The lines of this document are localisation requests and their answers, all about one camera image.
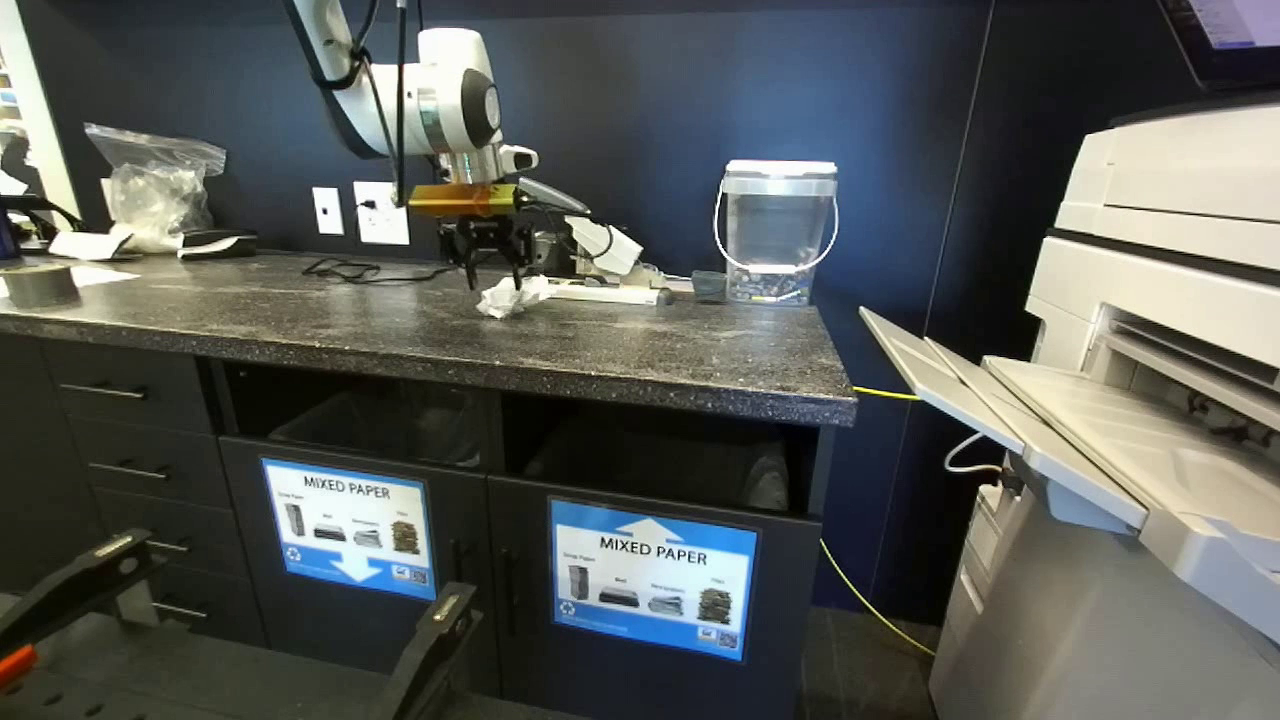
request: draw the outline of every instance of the electrical outlet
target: electrical outlet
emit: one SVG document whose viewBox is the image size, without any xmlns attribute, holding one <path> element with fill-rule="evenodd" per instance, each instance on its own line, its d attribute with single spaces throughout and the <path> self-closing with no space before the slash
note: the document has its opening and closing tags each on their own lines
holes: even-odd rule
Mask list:
<svg viewBox="0 0 1280 720">
<path fill-rule="evenodd" d="M 357 179 L 359 244 L 407 244 L 407 212 L 395 208 L 395 184 Z"/>
<path fill-rule="evenodd" d="M 336 190 L 313 190 L 313 208 L 321 238 L 342 238 L 342 201 L 336 196 Z"/>
</svg>

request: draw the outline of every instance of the granite countertop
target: granite countertop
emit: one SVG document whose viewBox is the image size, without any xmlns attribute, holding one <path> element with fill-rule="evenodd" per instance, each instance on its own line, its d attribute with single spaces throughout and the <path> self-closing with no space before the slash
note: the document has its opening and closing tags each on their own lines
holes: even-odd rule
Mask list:
<svg viewBox="0 0 1280 720">
<path fill-rule="evenodd" d="M 10 310 L 0 298 L 0 334 L 786 424 L 848 428 L 854 416 L 817 310 L 538 305 L 484 319 L 459 274 L 342 285 L 303 277 L 313 259 L 143 259 L 105 270 L 129 277 L 113 285 L 79 274 L 74 305 Z"/>
</svg>

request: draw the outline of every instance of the dark blue wall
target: dark blue wall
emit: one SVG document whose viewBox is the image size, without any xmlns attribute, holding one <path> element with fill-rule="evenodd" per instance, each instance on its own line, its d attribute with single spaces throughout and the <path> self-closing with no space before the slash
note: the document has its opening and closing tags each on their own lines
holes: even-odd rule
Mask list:
<svg viewBox="0 0 1280 720">
<path fill-rule="evenodd" d="M 41 0 L 29 22 L 90 217 L 85 120 L 225 143 L 225 224 L 357 247 L 313 232 L 306 190 L 386 160 L 333 134 L 283 0 Z M 893 373 L 854 305 L 1025 350 L 1018 293 L 1078 134 L 1182 85 L 1151 0 L 452 0 L 426 22 L 486 36 L 507 141 L 665 270 L 713 264 L 724 160 L 836 160 L 845 241 L 818 305 L 868 385 Z M 370 48 L 386 56 L 386 22 Z M 836 452 L 831 548 L 905 617 L 940 612 L 968 518 L 973 488 L 934 473 L 943 442 L 928 412 L 868 406 Z"/>
</svg>

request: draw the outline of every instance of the sign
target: sign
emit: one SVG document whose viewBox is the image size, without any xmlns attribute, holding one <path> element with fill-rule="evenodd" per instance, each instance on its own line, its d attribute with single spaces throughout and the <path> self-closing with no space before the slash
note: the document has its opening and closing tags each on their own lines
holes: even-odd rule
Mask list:
<svg viewBox="0 0 1280 720">
<path fill-rule="evenodd" d="M 756 534 L 551 502 L 551 621 L 744 660 Z"/>
<path fill-rule="evenodd" d="M 290 575 L 434 601 L 419 482 L 264 457 Z"/>
</svg>

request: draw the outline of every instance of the printer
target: printer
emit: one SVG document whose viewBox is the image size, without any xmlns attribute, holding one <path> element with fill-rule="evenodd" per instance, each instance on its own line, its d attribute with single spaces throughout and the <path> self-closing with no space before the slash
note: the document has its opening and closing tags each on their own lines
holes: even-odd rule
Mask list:
<svg viewBox="0 0 1280 720">
<path fill-rule="evenodd" d="M 865 310 L 911 392 L 1002 449 L 958 553 L 943 720 L 1280 714 L 1280 105 L 1078 143 L 979 366 Z"/>
</svg>

